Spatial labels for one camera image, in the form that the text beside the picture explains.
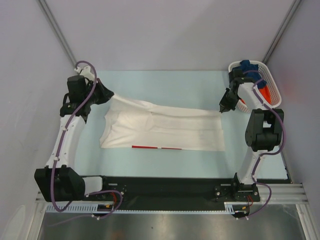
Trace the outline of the white t shirt red print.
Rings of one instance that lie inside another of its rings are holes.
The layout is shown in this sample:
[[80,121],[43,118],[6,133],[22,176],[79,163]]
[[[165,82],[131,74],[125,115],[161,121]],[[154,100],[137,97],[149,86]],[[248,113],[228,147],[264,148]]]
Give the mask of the white t shirt red print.
[[103,149],[225,151],[221,114],[216,110],[162,106],[115,94],[104,119],[99,140]]

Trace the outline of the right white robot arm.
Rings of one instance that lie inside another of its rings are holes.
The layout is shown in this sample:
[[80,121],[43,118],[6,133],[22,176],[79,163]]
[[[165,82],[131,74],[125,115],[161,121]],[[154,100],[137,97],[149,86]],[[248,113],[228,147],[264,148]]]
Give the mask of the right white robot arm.
[[274,156],[274,147],[283,148],[285,143],[284,111],[272,108],[258,89],[258,81],[241,69],[228,74],[229,87],[219,103],[220,113],[235,110],[238,102],[244,101],[251,110],[245,130],[248,147],[244,161],[235,173],[229,186],[218,186],[216,199],[219,201],[259,201],[257,173],[265,156]]

